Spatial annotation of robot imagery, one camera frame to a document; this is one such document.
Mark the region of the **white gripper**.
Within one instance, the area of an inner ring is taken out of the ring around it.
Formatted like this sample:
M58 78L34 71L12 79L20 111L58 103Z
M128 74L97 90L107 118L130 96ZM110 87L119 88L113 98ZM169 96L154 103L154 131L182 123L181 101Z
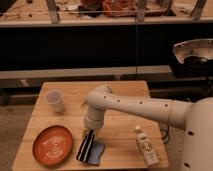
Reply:
M84 126L87 129L91 129L93 131L100 130L104 125L104 111L103 110L96 110L96 109L89 109L87 114L84 117ZM85 132L85 137L87 137L90 133L90 130ZM93 139L96 138L96 133L91 132L91 137Z

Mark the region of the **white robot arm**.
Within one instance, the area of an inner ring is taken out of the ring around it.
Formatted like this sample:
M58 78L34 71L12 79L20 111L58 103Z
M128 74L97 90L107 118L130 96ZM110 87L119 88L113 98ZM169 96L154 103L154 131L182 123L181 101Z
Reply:
M106 85L85 97L88 111L84 125L100 130L106 110L115 110L185 131L180 171L213 171L213 97L197 102L141 96L120 96Z

